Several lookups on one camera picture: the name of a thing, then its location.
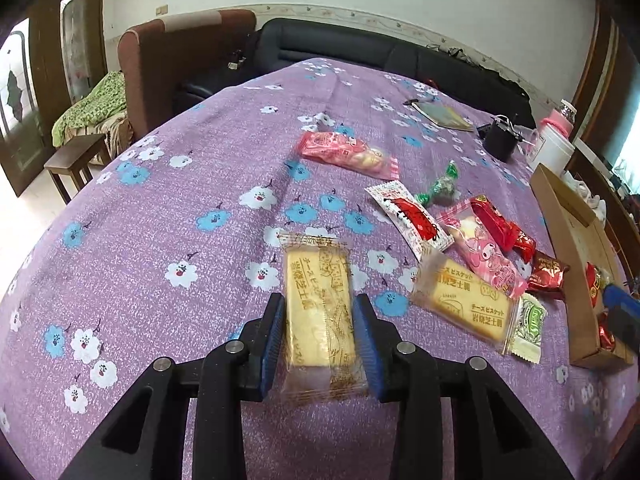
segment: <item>green blanket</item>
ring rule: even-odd
[[[65,140],[65,129],[95,126],[127,106],[124,95],[124,74],[109,72],[95,86],[91,93],[80,99],[53,125],[51,136],[53,145],[62,146]]]

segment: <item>metal screw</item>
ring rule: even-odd
[[[396,346],[401,354],[412,354],[415,352],[415,345],[408,341],[401,341]]]
[[[474,370],[484,370],[486,368],[486,361],[481,357],[475,356],[469,359],[469,365]]]
[[[154,370],[156,372],[164,372],[171,366],[171,359],[168,357],[159,357],[154,361]]]
[[[225,345],[225,350],[230,354],[237,354],[244,349],[244,343],[238,339],[234,339],[233,341],[229,341]]]

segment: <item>purple tablecloth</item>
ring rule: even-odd
[[[379,181],[292,154],[305,128],[353,132],[398,158],[412,192],[425,192],[453,159],[463,198],[486,194],[552,254],[522,157],[497,162],[475,134],[430,126],[402,106],[427,92],[475,126],[490,119],[412,80],[315,59],[225,89],[82,190],[0,304],[0,428],[35,479],[60,475],[155,357],[203,357],[260,316],[270,292],[283,290],[275,234],[285,226],[350,239],[354,288],[379,316],[434,356],[484,356],[574,475],[589,477],[634,401],[637,367],[613,376],[569,368],[562,303],[546,305],[539,366],[408,305],[417,263],[364,191]],[[395,405],[294,408],[272,396],[242,414],[250,478],[388,478]],[[190,469],[188,440],[185,478]]]

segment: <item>black sofa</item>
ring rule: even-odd
[[[497,72],[473,66],[439,50],[384,34],[339,25],[275,18],[247,39],[246,61],[238,70],[217,68],[178,85],[174,114],[223,88],[313,57],[325,57],[409,77],[491,114],[503,114],[535,128],[529,96]]]

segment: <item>small green packet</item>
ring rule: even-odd
[[[511,337],[509,353],[533,364],[540,364],[542,325],[546,309],[530,294],[520,297],[518,321]]]

